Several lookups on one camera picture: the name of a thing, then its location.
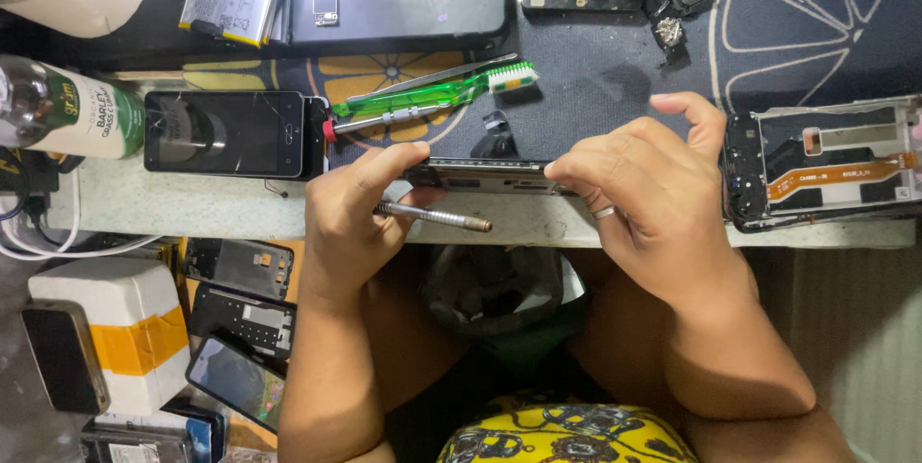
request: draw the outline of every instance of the person's left hand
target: person's left hand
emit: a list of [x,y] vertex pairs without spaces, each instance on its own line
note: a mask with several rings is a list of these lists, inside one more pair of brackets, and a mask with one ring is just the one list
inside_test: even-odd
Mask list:
[[[387,186],[429,153],[423,142],[374,148],[307,184],[299,301],[317,297],[332,312],[358,306],[360,289],[398,253],[414,222],[373,211]],[[443,196],[443,190],[418,188],[400,203],[427,207]]]

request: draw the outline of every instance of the hand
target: hand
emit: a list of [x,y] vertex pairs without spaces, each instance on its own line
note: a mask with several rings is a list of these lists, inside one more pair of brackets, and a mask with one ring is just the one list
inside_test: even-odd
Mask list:
[[730,247],[721,213],[717,158],[727,118],[694,93],[653,96],[664,113],[684,112],[686,144],[641,117],[580,141],[545,174],[585,198],[589,212],[615,205],[597,223],[602,247],[638,285],[672,305],[704,303],[749,284],[749,267]]
[[[302,292],[309,295],[299,300],[317,297],[334,311],[358,306],[360,288],[398,253],[414,222],[373,211],[387,186],[429,153],[421,142],[374,148],[307,184]],[[443,196],[438,189],[414,189],[400,203],[427,207]]]

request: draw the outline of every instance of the orange flex cable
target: orange flex cable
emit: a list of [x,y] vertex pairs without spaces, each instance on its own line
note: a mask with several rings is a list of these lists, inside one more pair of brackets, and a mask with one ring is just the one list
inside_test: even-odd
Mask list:
[[898,153],[873,162],[790,170],[777,181],[768,184],[766,195],[769,202],[779,202],[799,189],[857,181],[883,181],[897,171],[915,168],[918,168],[915,153]]

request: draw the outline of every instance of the white box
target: white box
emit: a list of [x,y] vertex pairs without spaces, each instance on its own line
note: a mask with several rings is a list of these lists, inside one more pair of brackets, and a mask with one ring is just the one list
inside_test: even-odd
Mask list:
[[186,386],[189,337],[176,285],[161,262],[80,259],[33,276],[29,292],[83,306],[109,412],[150,415]]

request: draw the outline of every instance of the silver ring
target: silver ring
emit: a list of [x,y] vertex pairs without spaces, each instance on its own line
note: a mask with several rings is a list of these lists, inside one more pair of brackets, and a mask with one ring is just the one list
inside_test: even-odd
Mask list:
[[596,220],[601,220],[601,219],[604,219],[608,215],[614,215],[615,206],[608,206],[605,209],[602,209],[601,211],[595,211],[594,213],[590,213],[590,214],[592,215],[592,218]]

